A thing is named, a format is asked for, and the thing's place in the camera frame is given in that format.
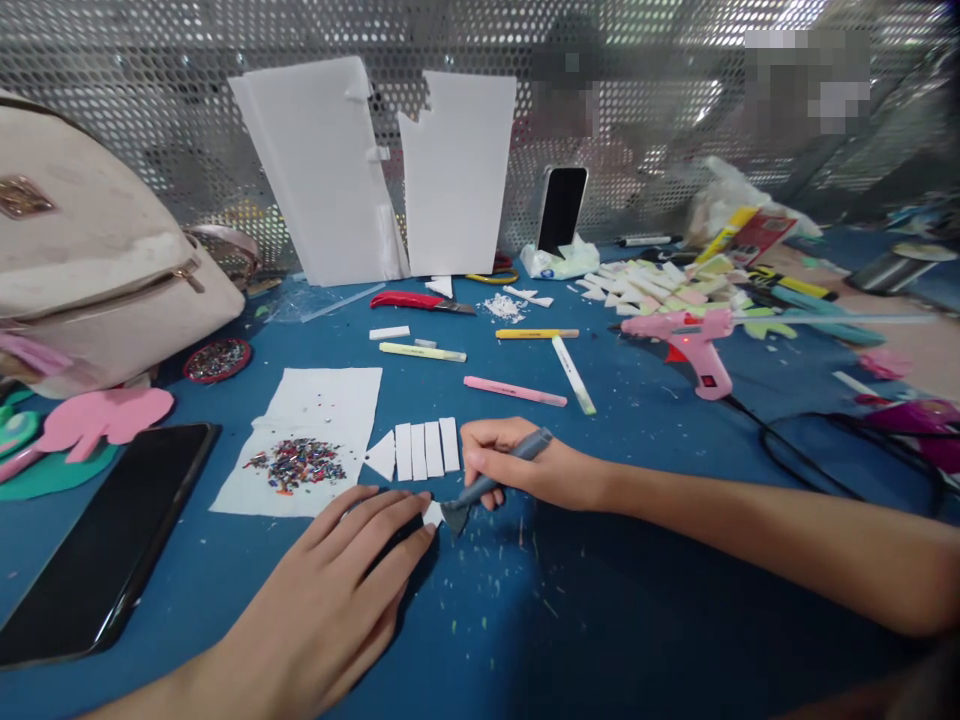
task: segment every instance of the scissors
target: scissors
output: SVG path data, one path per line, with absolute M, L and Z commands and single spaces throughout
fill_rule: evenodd
M 507 273 L 505 277 L 496 277 Z M 493 272 L 490 275 L 466 275 L 469 280 L 476 280 L 486 285 L 509 285 L 520 279 L 520 273 L 513 267 L 513 260 L 505 252 L 497 250 L 493 258 Z

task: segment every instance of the utility knife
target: utility knife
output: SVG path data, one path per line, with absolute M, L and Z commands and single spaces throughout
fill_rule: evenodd
M 453 300 L 421 295 L 420 293 L 389 292 L 374 295 L 370 307 L 381 305 L 396 305 L 397 307 L 415 307 L 421 310 L 446 310 L 447 312 L 461 312 L 467 315 L 476 315 L 473 305 L 464 305 Z

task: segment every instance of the smartphone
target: smartphone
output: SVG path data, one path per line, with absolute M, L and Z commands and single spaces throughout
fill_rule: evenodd
M 558 248 L 573 242 L 583 193 L 587 189 L 587 169 L 580 166 L 548 167 L 545 177 L 537 250 L 563 257 Z
M 0 669 L 71 660 L 120 637 L 219 434 L 145 430 L 0 629 Z

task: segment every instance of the hot glue gun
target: hot glue gun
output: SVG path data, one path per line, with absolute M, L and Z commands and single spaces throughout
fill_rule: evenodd
M 714 340 L 727 337 L 733 328 L 733 313 L 727 309 L 709 310 L 702 318 L 683 311 L 655 313 L 632 317 L 620 324 L 620 332 L 627 335 L 659 338 L 670 343 L 667 361 L 682 360 L 693 366 L 697 374 L 697 395 L 704 400 L 719 400 L 733 392 L 730 375 L 713 346 Z
M 929 315 L 843 315 L 844 324 L 912 324 L 936 320 Z M 670 343 L 667 362 L 689 362 L 697 374 L 697 395 L 704 400 L 720 400 L 733 392 L 733 382 L 717 355 L 713 341 L 727 337 L 742 323 L 785 323 L 817 325 L 836 323 L 836 316 L 776 315 L 773 317 L 734 317 L 729 308 L 708 310 L 701 318 L 688 312 L 654 313 L 638 316 L 620 324 L 620 332 L 637 337 L 659 338 Z

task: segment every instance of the hand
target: hand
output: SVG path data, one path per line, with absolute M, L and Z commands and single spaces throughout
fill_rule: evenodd
M 429 493 L 377 495 L 358 485 L 320 513 L 226 637 L 199 658 L 202 682 L 224 711 L 218 717 L 312 720 L 346 695 L 389 645 L 407 580 L 436 527 L 417 530 L 364 573 L 429 503 Z
M 506 454 L 536 429 L 523 418 L 477 420 L 464 425 L 460 429 L 466 466 L 464 485 L 472 485 L 483 473 L 501 485 L 568 510 L 596 509 L 604 461 L 577 452 L 556 438 L 534 460 Z M 481 502 L 487 510 L 493 510 L 503 504 L 503 499 L 503 490 L 497 488 L 484 495 Z

